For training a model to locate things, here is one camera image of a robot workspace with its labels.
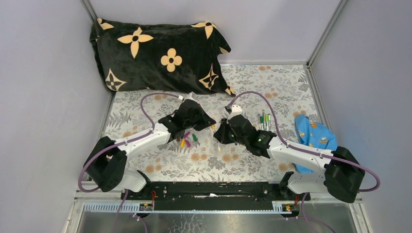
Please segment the green pen cap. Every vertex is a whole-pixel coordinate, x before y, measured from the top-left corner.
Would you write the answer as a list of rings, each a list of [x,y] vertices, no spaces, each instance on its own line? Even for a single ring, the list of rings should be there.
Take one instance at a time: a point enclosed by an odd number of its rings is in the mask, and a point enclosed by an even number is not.
[[[194,142],[197,142],[197,141],[198,141],[198,138],[197,138],[197,136],[196,136],[195,134],[192,134],[192,138],[193,138],[193,141],[194,141]]]

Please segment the magenta pen cap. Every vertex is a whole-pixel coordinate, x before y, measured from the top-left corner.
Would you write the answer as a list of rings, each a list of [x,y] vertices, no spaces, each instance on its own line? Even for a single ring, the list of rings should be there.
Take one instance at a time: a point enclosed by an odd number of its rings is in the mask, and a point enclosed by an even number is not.
[[[191,144],[190,144],[190,142],[189,142],[188,140],[185,140],[185,144],[186,144],[186,146],[187,146],[188,148],[191,147]]]

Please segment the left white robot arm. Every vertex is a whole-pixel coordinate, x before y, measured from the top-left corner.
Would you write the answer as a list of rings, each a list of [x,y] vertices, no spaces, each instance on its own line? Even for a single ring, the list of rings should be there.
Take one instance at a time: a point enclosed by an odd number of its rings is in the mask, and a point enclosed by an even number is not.
[[[202,131],[214,124],[216,121],[196,100],[185,98],[172,114],[159,119],[152,128],[133,137],[118,140],[107,136],[100,138],[85,161],[79,177],[87,173],[103,192],[120,187],[132,191],[140,200],[146,199],[150,195],[151,187],[140,172],[127,169],[128,159],[172,142],[189,129]]]

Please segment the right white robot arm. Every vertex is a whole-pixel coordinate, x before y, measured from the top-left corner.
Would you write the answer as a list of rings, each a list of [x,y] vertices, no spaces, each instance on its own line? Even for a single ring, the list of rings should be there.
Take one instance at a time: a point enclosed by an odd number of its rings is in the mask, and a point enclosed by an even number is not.
[[[326,193],[334,198],[353,203],[365,176],[358,161],[343,147],[320,150],[289,140],[270,131],[257,130],[242,115],[223,118],[214,138],[221,144],[240,144],[255,156],[282,158],[309,168],[303,174],[287,172],[279,183],[279,195],[291,200],[297,194]]]

